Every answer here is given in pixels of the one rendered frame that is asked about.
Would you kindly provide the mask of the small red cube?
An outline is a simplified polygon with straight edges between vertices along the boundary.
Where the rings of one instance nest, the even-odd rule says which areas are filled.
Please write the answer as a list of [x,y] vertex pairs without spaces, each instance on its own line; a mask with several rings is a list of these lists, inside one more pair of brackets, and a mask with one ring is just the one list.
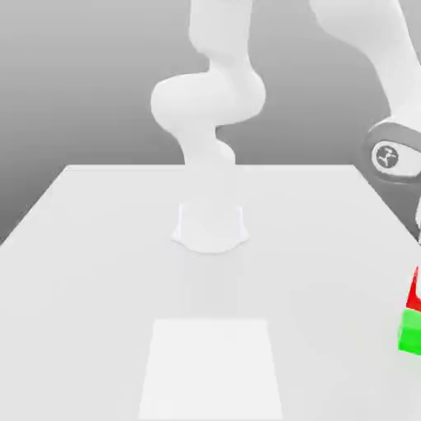
[[417,312],[421,312],[421,298],[417,294],[417,282],[418,282],[419,268],[416,267],[414,270],[413,279],[409,289],[406,307]]

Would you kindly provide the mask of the small green cube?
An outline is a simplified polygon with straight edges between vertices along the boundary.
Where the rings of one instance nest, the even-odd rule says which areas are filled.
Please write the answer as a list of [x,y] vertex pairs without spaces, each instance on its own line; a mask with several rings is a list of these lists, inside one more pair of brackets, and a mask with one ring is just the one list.
[[401,317],[398,350],[421,355],[421,312],[406,308]]

